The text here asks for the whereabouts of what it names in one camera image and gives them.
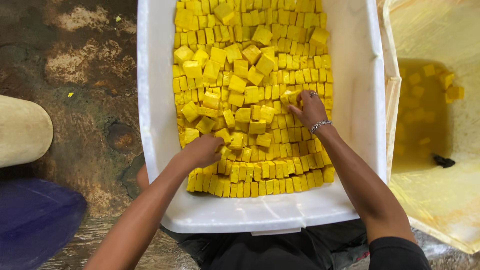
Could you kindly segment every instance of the yellow-stained container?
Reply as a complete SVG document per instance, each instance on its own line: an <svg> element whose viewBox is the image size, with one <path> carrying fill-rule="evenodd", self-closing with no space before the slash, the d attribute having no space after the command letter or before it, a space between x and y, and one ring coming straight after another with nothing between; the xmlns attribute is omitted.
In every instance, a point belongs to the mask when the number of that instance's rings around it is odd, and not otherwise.
<svg viewBox="0 0 480 270"><path fill-rule="evenodd" d="M377 0L377 7L389 169L401 84L397 57L439 61L465 88L465 99L449 104L456 165L391 174L389 187L413 227L473 254L480 250L480 1Z"/></svg>

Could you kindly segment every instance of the dark floor stain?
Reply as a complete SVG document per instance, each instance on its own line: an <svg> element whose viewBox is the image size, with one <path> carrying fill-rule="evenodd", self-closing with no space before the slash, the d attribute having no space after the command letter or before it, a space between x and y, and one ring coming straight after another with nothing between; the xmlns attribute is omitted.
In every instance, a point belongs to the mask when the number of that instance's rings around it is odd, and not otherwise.
<svg viewBox="0 0 480 270"><path fill-rule="evenodd" d="M138 144L133 128L124 124L111 125L108 129L107 141L110 147L123 154L131 153Z"/></svg>
<svg viewBox="0 0 480 270"><path fill-rule="evenodd" d="M127 194L130 198L136 199L140 195L140 188L136 183L137 173L145 164L145 157L143 154L133 159L132 164L125 169L120 181L127 189Z"/></svg>

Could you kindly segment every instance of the container wall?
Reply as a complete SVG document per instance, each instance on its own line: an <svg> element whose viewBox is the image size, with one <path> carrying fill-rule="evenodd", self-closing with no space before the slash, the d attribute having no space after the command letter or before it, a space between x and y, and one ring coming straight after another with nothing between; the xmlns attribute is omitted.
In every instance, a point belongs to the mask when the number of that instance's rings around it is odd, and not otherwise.
<svg viewBox="0 0 480 270"><path fill-rule="evenodd" d="M383 56L373 0L324 0L334 73L333 121L345 141L386 179ZM139 1L139 111L152 182L180 151L172 92L175 1ZM309 192L219 198L177 191L162 224L179 233L257 232L358 218L338 180Z"/></svg>
<svg viewBox="0 0 480 270"><path fill-rule="evenodd" d="M442 62L465 88L465 99L450 105L457 164L393 174L389 186L412 226L473 253L480 250L480 2L385 2L398 58Z"/></svg>

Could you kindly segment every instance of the wrist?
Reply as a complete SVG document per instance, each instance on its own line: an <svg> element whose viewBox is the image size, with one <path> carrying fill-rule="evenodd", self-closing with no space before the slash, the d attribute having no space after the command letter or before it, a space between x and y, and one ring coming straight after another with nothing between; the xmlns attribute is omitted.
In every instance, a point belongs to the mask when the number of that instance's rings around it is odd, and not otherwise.
<svg viewBox="0 0 480 270"><path fill-rule="evenodd" d="M338 135L336 128L330 124L320 126L314 134L320 139L320 141L332 139Z"/></svg>

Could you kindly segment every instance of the leg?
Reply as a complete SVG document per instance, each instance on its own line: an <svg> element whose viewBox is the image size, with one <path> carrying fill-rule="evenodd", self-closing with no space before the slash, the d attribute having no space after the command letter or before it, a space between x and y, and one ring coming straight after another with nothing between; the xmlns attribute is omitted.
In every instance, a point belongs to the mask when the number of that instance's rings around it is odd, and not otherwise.
<svg viewBox="0 0 480 270"><path fill-rule="evenodd" d="M141 191L144 191L150 185L146 165L142 166L137 173L137 185ZM220 234L216 233L175 233L162 225L160 225L160 229L173 238L181 249L190 254L199 266L206 259L207 247L220 237Z"/></svg>
<svg viewBox="0 0 480 270"><path fill-rule="evenodd" d="M368 255L367 232L360 219L309 227L307 231L330 250L334 269L348 267Z"/></svg>

